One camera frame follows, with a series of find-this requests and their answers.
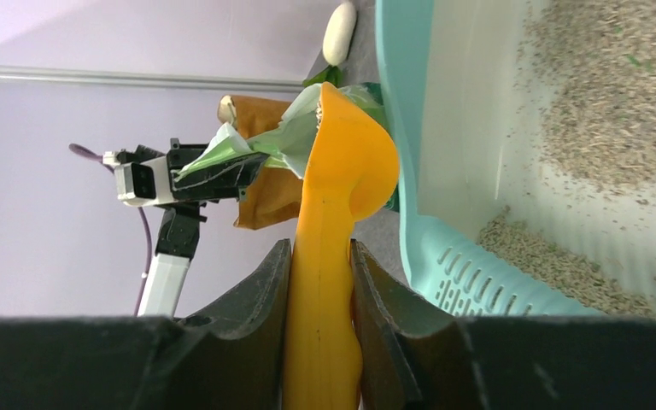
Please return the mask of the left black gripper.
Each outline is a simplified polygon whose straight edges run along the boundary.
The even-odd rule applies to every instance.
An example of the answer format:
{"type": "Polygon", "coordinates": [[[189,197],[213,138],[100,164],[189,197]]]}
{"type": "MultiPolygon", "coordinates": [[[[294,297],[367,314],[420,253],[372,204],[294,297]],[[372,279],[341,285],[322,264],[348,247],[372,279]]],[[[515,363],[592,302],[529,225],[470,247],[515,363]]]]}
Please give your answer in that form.
{"type": "Polygon", "coordinates": [[[254,182],[268,159],[268,155],[262,153],[242,155],[190,173],[178,181],[177,171],[207,148],[207,143],[181,143],[178,138],[171,138],[164,152],[140,144],[133,151],[119,150],[115,158],[118,164],[127,164],[165,157],[171,173],[171,191],[177,202],[237,199],[254,182]]]}

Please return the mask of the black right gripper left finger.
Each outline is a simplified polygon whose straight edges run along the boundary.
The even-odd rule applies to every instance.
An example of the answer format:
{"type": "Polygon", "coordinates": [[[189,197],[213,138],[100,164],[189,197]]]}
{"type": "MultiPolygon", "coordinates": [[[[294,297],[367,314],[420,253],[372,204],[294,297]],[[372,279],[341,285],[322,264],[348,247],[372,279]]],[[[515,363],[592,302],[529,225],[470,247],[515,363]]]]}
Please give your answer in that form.
{"type": "Polygon", "coordinates": [[[0,409],[277,409],[291,262],[274,244],[179,320],[0,318],[0,409]]]}

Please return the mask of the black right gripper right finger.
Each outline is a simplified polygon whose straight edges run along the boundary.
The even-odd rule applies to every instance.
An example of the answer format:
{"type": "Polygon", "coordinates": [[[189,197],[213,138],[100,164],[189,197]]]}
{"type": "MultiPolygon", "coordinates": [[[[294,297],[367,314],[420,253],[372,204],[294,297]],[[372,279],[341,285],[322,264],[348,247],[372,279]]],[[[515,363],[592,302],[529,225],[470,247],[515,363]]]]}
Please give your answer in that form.
{"type": "Polygon", "coordinates": [[[353,241],[367,409],[656,409],[656,321],[454,317],[353,241]]]}

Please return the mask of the green litter bag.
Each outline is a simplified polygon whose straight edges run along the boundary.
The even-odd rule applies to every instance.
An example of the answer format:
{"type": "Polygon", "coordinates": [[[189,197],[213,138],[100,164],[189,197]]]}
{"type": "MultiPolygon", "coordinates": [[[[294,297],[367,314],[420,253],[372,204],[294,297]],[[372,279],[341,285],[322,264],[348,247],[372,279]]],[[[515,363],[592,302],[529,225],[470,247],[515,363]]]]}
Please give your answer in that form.
{"type": "Polygon", "coordinates": [[[300,183],[301,216],[340,214],[363,220],[394,195],[398,153],[386,128],[380,87],[310,85],[289,104],[276,127],[250,138],[225,123],[197,164],[236,154],[267,154],[266,167],[300,183]]]}

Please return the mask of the yellow plastic scoop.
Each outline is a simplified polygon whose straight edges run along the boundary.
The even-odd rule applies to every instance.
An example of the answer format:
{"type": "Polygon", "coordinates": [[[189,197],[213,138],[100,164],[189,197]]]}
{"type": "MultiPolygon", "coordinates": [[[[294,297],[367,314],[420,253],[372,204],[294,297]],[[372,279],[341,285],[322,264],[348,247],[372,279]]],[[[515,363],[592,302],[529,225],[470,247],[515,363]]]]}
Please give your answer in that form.
{"type": "Polygon", "coordinates": [[[290,269],[282,406],[356,409],[362,355],[351,236],[394,192],[399,155],[388,132],[334,85],[320,87],[318,116],[290,269]]]}

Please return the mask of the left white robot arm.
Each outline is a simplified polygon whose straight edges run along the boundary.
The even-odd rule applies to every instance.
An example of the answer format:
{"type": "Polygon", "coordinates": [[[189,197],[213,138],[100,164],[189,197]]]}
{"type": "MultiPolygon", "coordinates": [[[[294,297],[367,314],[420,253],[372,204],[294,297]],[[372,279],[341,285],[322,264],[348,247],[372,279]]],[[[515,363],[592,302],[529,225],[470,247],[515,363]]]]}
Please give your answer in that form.
{"type": "Polygon", "coordinates": [[[172,317],[200,239],[201,209],[209,202],[242,200],[268,156],[236,154],[203,166],[197,159],[204,144],[171,141],[161,153],[139,145],[133,151],[106,153],[102,162],[114,170],[117,197],[125,205],[162,209],[157,239],[149,244],[149,268],[137,314],[172,317]]]}

